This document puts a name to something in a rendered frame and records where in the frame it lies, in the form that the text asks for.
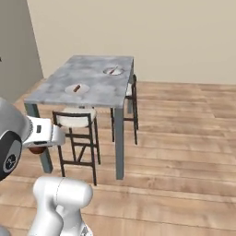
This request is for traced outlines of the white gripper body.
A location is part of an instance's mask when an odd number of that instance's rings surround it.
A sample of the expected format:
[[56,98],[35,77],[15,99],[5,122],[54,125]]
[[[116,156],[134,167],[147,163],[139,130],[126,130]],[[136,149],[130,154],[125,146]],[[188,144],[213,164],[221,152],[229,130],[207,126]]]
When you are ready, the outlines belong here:
[[65,143],[65,132],[57,125],[53,125],[51,143],[53,146],[62,146]]

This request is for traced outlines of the grey marble dining table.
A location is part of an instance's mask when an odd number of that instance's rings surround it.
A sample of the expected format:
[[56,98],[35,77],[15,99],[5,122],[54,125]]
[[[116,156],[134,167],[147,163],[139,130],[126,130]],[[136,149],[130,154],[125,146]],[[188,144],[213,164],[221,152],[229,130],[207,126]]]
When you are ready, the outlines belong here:
[[[119,76],[103,73],[108,67],[119,66]],[[42,82],[25,100],[27,115],[38,117],[38,106],[66,105],[108,107],[114,109],[116,178],[124,177],[124,97],[134,73],[132,56],[74,55]],[[74,84],[86,84],[89,91],[81,95],[65,92]]]

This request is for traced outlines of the black stool with white seat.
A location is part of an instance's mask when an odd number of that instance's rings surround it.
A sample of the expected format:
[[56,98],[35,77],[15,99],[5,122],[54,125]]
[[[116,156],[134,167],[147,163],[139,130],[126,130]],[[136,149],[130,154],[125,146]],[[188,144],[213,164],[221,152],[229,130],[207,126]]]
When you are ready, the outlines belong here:
[[135,144],[137,144],[138,112],[136,95],[136,75],[133,75],[133,82],[129,83],[127,86],[125,98],[132,104],[133,117],[124,118],[124,120],[134,123]]
[[[62,176],[65,177],[65,165],[87,166],[92,169],[93,183],[97,185],[95,159],[100,163],[100,144],[96,110],[66,107],[61,112],[53,112],[53,122],[68,129],[65,136],[71,142],[72,160],[64,159],[62,147],[57,147]],[[90,149],[90,162],[82,160],[86,148]]]

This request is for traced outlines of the brown round object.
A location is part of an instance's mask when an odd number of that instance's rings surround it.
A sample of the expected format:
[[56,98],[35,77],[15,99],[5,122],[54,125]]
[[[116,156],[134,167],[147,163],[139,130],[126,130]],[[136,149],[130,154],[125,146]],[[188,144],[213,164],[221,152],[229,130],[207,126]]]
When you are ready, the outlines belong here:
[[45,149],[46,147],[30,147],[29,151],[35,155],[40,155]]

